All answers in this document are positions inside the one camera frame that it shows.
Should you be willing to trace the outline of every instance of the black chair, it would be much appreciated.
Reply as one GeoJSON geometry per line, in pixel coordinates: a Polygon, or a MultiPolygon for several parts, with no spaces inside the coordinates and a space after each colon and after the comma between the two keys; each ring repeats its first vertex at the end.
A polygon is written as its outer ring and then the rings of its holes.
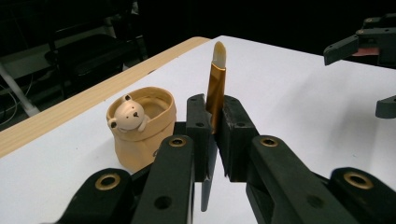
{"type": "Polygon", "coordinates": [[[46,60],[60,75],[64,98],[80,92],[122,71],[124,64],[136,57],[143,61],[136,41],[123,36],[87,32],[116,21],[118,33],[124,33],[132,1],[129,0],[47,0],[45,22],[49,43],[46,60]],[[83,38],[60,45],[59,40],[81,34],[83,38]]]}

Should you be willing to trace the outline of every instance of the wooden table edge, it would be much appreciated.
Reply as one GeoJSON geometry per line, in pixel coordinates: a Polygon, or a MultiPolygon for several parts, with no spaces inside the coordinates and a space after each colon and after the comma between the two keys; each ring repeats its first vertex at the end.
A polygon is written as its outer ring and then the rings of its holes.
{"type": "Polygon", "coordinates": [[[155,69],[209,40],[200,36],[187,39],[86,91],[3,130],[0,132],[0,158],[98,105],[155,69]]]}

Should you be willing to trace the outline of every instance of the white table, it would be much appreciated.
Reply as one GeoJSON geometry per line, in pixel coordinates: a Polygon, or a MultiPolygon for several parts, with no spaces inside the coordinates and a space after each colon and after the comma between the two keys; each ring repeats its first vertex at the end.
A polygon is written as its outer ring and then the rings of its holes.
{"type": "MultiPolygon", "coordinates": [[[[106,125],[107,108],[147,86],[173,93],[177,120],[190,96],[206,93],[213,48],[227,49],[225,94],[240,100],[260,134],[283,139],[313,172],[362,169],[396,189],[396,120],[375,117],[376,101],[396,93],[396,72],[229,36],[212,39],[0,159],[0,223],[50,223],[95,172],[122,168],[106,125]]],[[[256,223],[245,184],[230,183],[218,157],[208,210],[194,223],[256,223]]]]}

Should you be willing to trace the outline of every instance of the bear ear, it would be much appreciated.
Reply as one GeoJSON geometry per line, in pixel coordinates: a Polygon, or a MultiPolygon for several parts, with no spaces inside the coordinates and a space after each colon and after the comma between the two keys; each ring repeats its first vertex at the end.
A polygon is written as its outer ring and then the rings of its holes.
{"type": "Polygon", "coordinates": [[[132,97],[130,95],[126,94],[126,95],[122,96],[122,101],[123,102],[130,101],[130,100],[132,100],[132,97]]]}
{"type": "Polygon", "coordinates": [[[116,118],[110,119],[110,120],[107,122],[107,125],[108,125],[108,127],[109,127],[110,129],[115,129],[115,128],[117,128],[117,119],[116,119],[116,118]]]}

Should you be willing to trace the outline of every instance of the table surface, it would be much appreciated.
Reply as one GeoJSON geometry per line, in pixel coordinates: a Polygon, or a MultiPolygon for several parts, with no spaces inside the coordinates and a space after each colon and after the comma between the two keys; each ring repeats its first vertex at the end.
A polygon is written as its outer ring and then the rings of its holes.
{"type": "MultiPolygon", "coordinates": [[[[376,101],[395,94],[394,70],[346,61],[325,66],[318,55],[195,37],[2,131],[0,222],[54,222],[90,175],[122,169],[106,110],[124,93],[164,88],[184,121],[187,99],[206,93],[217,41],[227,49],[225,94],[242,103],[260,134],[284,140],[315,173],[355,167],[396,189],[395,120],[375,117],[376,101]]],[[[204,213],[198,183],[195,192],[194,223],[256,223],[245,184],[224,177],[219,157],[204,213]]]]}

